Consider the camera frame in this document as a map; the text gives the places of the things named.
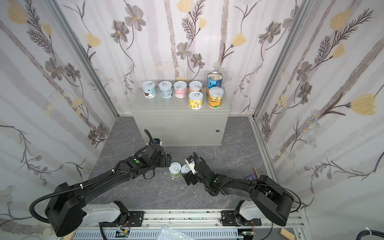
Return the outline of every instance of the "white can lid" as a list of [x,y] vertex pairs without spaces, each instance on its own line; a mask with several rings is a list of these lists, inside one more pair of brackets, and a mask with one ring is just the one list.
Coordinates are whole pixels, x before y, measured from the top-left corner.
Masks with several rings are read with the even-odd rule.
[[189,88],[192,89],[200,89],[203,86],[203,84],[199,81],[192,81],[189,83]]
[[203,99],[203,94],[201,92],[191,92],[189,95],[189,99],[193,101],[200,101]]
[[183,81],[178,81],[178,82],[175,82],[175,84],[173,84],[173,87],[177,89],[183,89],[187,87],[187,83]]
[[160,89],[170,89],[172,87],[172,83],[168,81],[164,81],[159,83],[159,88]]
[[144,88],[144,89],[151,89],[151,88],[156,87],[156,85],[155,85],[154,82],[148,81],[148,82],[144,82],[144,83],[141,85],[141,87]]
[[209,95],[215,96],[215,97],[220,97],[224,95],[224,89],[220,87],[211,87],[209,89]]
[[188,164],[184,164],[182,167],[181,167],[181,173],[188,173],[191,171],[191,168],[189,167]]
[[181,171],[181,164],[178,162],[173,162],[170,164],[170,167],[168,169],[170,173],[177,174]]

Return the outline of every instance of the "plastic bag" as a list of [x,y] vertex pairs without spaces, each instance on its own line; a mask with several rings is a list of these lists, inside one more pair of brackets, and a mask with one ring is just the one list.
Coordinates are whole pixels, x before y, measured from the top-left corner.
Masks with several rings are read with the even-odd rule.
[[188,237],[184,233],[171,229],[163,225],[160,229],[159,235],[156,240],[195,240],[194,238]]

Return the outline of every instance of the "yellow can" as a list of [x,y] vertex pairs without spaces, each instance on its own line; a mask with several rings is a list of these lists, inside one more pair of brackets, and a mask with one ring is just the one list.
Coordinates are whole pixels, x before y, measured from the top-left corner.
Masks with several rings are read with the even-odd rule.
[[190,108],[200,109],[203,106],[203,94],[201,92],[191,92],[188,97]]
[[208,94],[208,105],[211,108],[219,108],[223,101],[224,89],[220,87],[211,87]]

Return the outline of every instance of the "gray marble floor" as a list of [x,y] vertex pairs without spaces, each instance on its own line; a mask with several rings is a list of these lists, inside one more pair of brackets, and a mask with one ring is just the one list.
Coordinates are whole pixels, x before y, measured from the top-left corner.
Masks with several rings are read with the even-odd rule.
[[[119,117],[91,177],[111,169],[116,161],[125,159],[144,145],[133,117]],[[182,165],[184,159],[196,151],[215,173],[234,178],[254,174],[253,166],[259,174],[266,174],[247,117],[228,118],[219,147],[165,147],[164,150],[171,154],[172,161]],[[233,209],[242,199],[234,195],[211,197],[205,192],[203,184],[187,186],[182,177],[172,179],[168,168],[157,168],[151,180],[140,176],[105,192],[91,204],[120,200],[128,209]]]

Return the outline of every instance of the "cabinet door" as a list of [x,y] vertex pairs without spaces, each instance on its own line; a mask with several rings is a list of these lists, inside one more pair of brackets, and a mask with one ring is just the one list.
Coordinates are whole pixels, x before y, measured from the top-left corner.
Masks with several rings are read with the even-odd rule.
[[220,146],[228,113],[133,114],[145,142],[159,138],[163,146]]

